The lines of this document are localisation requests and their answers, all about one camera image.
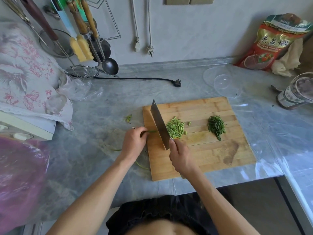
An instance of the jar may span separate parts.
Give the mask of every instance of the jar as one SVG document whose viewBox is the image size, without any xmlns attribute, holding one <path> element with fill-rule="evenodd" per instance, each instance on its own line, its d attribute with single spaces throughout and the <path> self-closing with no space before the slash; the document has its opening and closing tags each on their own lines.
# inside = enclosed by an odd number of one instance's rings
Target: jar
<svg viewBox="0 0 313 235">
<path fill-rule="evenodd" d="M 278 104 L 287 110 L 313 103 L 313 72 L 296 76 L 290 85 L 277 95 Z"/>
</svg>

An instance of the wall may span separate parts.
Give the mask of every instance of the wall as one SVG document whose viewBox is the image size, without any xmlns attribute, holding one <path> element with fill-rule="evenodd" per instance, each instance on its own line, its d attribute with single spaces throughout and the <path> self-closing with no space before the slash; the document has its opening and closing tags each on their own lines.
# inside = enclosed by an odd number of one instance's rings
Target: wall
<svg viewBox="0 0 313 235">
<path fill-rule="evenodd" d="M 40 6 L 48 0 L 35 0 Z M 167 6 L 151 0 L 154 56 L 149 44 L 147 0 L 135 0 L 141 51 L 133 51 L 135 27 L 131 0 L 108 0 L 122 39 L 110 40 L 119 64 L 225 57 L 243 54 L 253 43 L 261 22 L 271 14 L 292 12 L 313 21 L 313 0 L 214 0 L 211 5 Z M 107 7 L 92 9 L 101 37 L 117 33 Z M 48 17 L 53 27 L 60 24 Z"/>
</svg>

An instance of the floral cloth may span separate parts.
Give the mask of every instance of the floral cloth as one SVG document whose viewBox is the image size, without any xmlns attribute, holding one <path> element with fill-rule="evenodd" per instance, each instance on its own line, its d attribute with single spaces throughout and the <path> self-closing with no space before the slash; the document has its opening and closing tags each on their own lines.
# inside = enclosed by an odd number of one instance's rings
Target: floral cloth
<svg viewBox="0 0 313 235">
<path fill-rule="evenodd" d="M 40 116 L 73 130 L 71 101 L 60 98 L 57 82 L 66 75 L 56 60 L 39 48 L 33 33 L 19 23 L 0 23 L 0 110 Z M 46 108 L 50 98 L 60 98 L 58 112 Z"/>
</svg>

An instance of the knife blade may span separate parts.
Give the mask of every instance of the knife blade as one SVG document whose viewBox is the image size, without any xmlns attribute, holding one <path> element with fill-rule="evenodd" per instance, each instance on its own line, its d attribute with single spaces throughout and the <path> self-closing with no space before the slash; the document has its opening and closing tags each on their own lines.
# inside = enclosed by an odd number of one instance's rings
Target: knife blade
<svg viewBox="0 0 313 235">
<path fill-rule="evenodd" d="M 150 111 L 151 111 L 152 117 L 154 119 L 154 122 L 156 124 L 157 130 L 158 130 L 158 132 L 162 138 L 162 142 L 165 146 L 165 149 L 169 150 L 170 147 L 168 145 L 168 142 L 169 142 L 171 137 L 167 131 L 166 125 L 162 119 L 162 115 L 161 115 L 161 113 L 157 107 L 155 100 L 153 100 L 153 102 L 152 102 Z"/>
</svg>

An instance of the power cord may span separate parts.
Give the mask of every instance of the power cord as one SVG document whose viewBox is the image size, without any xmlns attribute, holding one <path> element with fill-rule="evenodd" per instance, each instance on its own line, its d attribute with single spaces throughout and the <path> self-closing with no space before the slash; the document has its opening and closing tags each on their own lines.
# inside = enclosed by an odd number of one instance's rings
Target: power cord
<svg viewBox="0 0 313 235">
<path fill-rule="evenodd" d="M 139 52 L 140 51 L 140 44 L 139 44 L 138 26 L 137 26 L 137 19 L 136 19 L 136 13 L 135 13 L 135 3 L 134 3 L 134 0 L 131 0 L 131 3 L 132 3 L 132 6 L 133 6 L 135 26 L 136 26 L 135 52 Z"/>
<path fill-rule="evenodd" d="M 154 52 L 153 52 L 154 48 L 153 48 L 153 46 L 152 46 L 152 34 L 151 34 L 151 22 L 150 22 L 150 19 L 151 19 L 151 18 L 150 18 L 150 3 L 151 3 L 151 1 L 148 0 L 148 17 L 149 17 L 150 44 L 149 44 L 149 46 L 147 47 L 147 52 L 148 52 L 148 54 L 149 54 L 151 57 L 153 57 L 152 54 L 154 54 Z"/>
<path fill-rule="evenodd" d="M 176 81 L 166 78 L 143 78 L 143 77 L 94 77 L 94 79 L 108 79 L 108 80 L 131 80 L 131 79 L 137 79 L 137 80 L 164 80 L 164 81 L 170 81 L 173 86 L 175 87 L 181 87 L 182 83 L 181 80 L 177 79 Z"/>
</svg>

